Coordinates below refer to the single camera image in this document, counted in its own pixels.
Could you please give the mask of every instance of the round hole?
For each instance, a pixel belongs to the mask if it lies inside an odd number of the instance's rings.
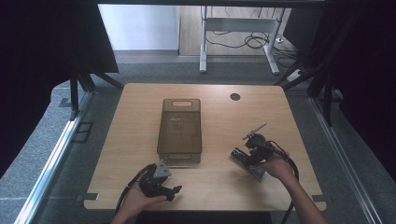
[[[234,101],[238,101],[239,99],[241,99],[241,96],[238,93],[233,93],[230,95],[230,97]]]

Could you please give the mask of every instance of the metal frame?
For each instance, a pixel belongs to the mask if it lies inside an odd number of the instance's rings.
[[[87,102],[90,98],[91,94],[89,92],[86,92],[83,95],[80,103],[81,112],[84,111],[84,109],[86,108]],[[14,223],[30,223],[34,218],[35,212],[37,211],[38,206],[44,198],[45,192],[50,185],[50,181],[55,175],[58,164],[60,163],[64,152],[68,147],[68,144],[81,120],[82,115],[83,113],[78,113],[74,120],[67,121],[61,137],[59,138],[58,142],[55,145],[55,148],[49,155],[49,159],[47,160],[43,171],[35,182],[35,186],[30,192],[29,197],[27,198],[25,204],[23,205],[23,208],[21,209]]]
[[[313,106],[315,113],[317,114],[318,120],[320,125],[322,126],[323,131],[325,132],[326,136],[329,139],[329,142],[332,146],[332,149],[337,157],[338,161],[340,162],[340,166],[346,175],[346,179],[349,182],[352,191],[355,193],[355,196],[361,205],[361,210],[363,211],[364,215],[366,215],[367,220],[371,224],[379,224],[382,223],[381,218],[379,217],[378,213],[376,212],[375,205],[371,200],[367,189],[361,183],[358,175],[355,172],[352,164],[347,157],[347,154],[344,151],[343,146],[341,145],[340,141],[338,140],[337,135],[334,132],[332,126],[330,126],[326,119],[322,116],[322,108],[318,102],[317,98],[310,97],[310,103]]]
[[[202,19],[202,42],[200,50],[199,71],[206,72],[206,32],[207,31],[225,31],[225,32],[256,32],[256,33],[271,33],[270,42],[268,46],[264,46],[265,56],[271,66],[274,75],[279,74],[276,61],[272,55],[272,49],[276,41],[277,33],[279,32],[282,23],[285,8],[281,11],[276,20],[273,19],[248,19],[248,18],[208,18],[207,6],[204,7]]]

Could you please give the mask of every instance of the wooden table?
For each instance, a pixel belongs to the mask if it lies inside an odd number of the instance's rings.
[[[230,95],[238,93],[240,100]],[[171,168],[164,186],[182,185],[171,203],[149,210],[167,211],[285,211],[290,196],[277,179],[257,181],[231,157],[235,147],[248,152],[242,138],[259,131],[285,148],[300,171],[309,195],[321,195],[317,178],[291,114],[285,93],[275,86],[127,84],[123,90],[85,200],[88,209],[115,209],[126,184],[139,170],[157,163],[157,143],[163,99],[201,100],[203,152],[193,168]],[[320,210],[325,202],[317,203]]]

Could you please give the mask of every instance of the black cable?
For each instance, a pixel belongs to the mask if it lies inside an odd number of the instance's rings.
[[[259,16],[257,16],[257,18],[259,18],[261,14],[262,14],[262,7],[260,8]]]
[[[275,10],[276,10],[276,7],[274,7],[273,16],[271,17],[271,19],[274,18]]]
[[[262,38],[261,36],[258,35],[253,35],[254,33],[251,33],[250,35],[248,35],[247,37],[245,37],[245,43],[251,48],[251,49],[260,49],[262,48],[266,43],[268,43],[267,39]],[[259,43],[258,47],[253,47],[249,44],[250,41],[255,40],[257,43]]]
[[[225,45],[225,44],[221,44],[221,43],[211,42],[211,41],[208,40],[208,39],[206,39],[206,41],[209,42],[210,44],[213,44],[213,45],[220,45],[220,46],[223,46],[223,47],[226,47],[226,48],[230,48],[230,49],[239,49],[239,48],[244,47],[244,46],[247,44],[247,43],[245,43],[245,44],[240,45],[240,46],[229,46],[229,45]]]
[[[265,42],[269,43],[270,36],[268,34],[262,33],[262,35],[265,36]],[[282,55],[286,56],[288,58],[292,59],[297,59],[297,57],[300,55],[300,52],[298,50],[292,50],[292,49],[278,49],[277,47],[273,46],[273,50],[277,55]]]
[[[285,161],[291,166],[291,168],[292,168],[292,170],[293,170],[293,172],[294,172],[294,176],[296,177],[297,181],[299,181],[299,179],[300,179],[300,174],[299,174],[299,171],[298,171],[298,169],[297,169],[297,165],[296,165],[296,163],[288,156],[288,154],[286,153],[286,151],[285,151],[282,147],[280,147],[280,146],[279,146],[276,142],[274,142],[274,141],[266,141],[265,143],[274,143],[280,150],[275,149],[275,148],[272,148],[272,147],[268,147],[267,145],[262,144],[262,143],[258,143],[258,145],[259,145],[260,147],[264,147],[264,148],[266,148],[266,149],[269,149],[269,150],[271,150],[272,152],[278,154],[280,157],[282,157],[282,159],[285,160]],[[282,219],[281,224],[285,224],[285,223],[286,223],[286,221],[288,220],[288,218],[289,218],[289,216],[290,216],[290,214],[291,214],[291,211],[293,210],[293,207],[294,207],[294,204],[293,204],[293,201],[291,201],[291,203],[290,203],[290,205],[289,205],[289,208],[288,208],[288,210],[286,211],[285,216],[283,216],[283,219]]]
[[[293,69],[288,70],[282,78],[275,83],[274,85],[280,85],[281,82],[285,81],[287,77],[289,77],[292,72],[294,72],[299,66],[304,66],[304,65],[310,65],[311,63],[315,63],[315,60],[321,59],[323,57],[326,57],[324,54],[327,53],[328,48],[330,47],[330,44],[332,43],[332,40],[334,37],[337,35],[337,32],[339,31],[339,27],[345,22],[347,19],[347,15],[343,17],[340,21],[337,22],[337,24],[334,25],[334,27],[331,29],[330,33],[322,40],[313,50],[310,52],[306,53],[305,55],[298,55],[297,61],[295,64],[292,65]],[[315,74],[317,74],[322,68],[323,68],[323,63],[318,63],[314,64],[314,68],[310,70],[309,72],[305,72],[302,76],[297,77],[294,79],[292,82],[289,82],[285,85],[282,86],[283,90],[286,91],[297,84],[313,77]]]
[[[136,183],[136,182],[137,182],[137,179],[139,179],[139,177],[140,177],[143,173],[145,173],[149,168],[151,168],[153,165],[154,165],[154,164],[147,165],[145,168],[143,168],[141,171],[139,171],[139,173],[137,173],[137,175],[134,177],[134,179],[131,180],[131,182],[128,183],[128,185],[127,185],[127,186],[125,187],[125,189],[122,191],[122,194],[121,194],[121,196],[120,196],[120,198],[119,198],[119,201],[117,202],[116,214],[119,212],[120,207],[121,207],[121,205],[122,205],[122,202],[123,202],[123,200],[124,200],[124,198],[125,198],[125,195],[126,195],[126,194],[128,193],[128,191],[131,189],[132,185],[133,185],[134,183]]]
[[[281,60],[290,60],[290,59],[292,59],[292,60],[296,60],[296,59],[293,59],[293,58],[290,58],[290,57],[285,57],[285,58],[282,58],[282,57],[278,57],[277,59],[276,59],[276,64],[278,64],[278,65],[280,65],[280,66],[282,66],[282,67],[290,67],[290,65],[289,64],[283,64],[282,62],[281,62]]]
[[[230,14],[228,14],[227,7],[224,7],[224,10],[225,10],[225,13],[227,13],[228,17],[231,17]]]

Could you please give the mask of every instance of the black curtain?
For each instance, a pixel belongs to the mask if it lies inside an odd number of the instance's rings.
[[[395,15],[389,2],[369,1],[332,69],[346,118],[396,180]]]
[[[97,5],[0,3],[0,176],[76,69],[119,72]]]

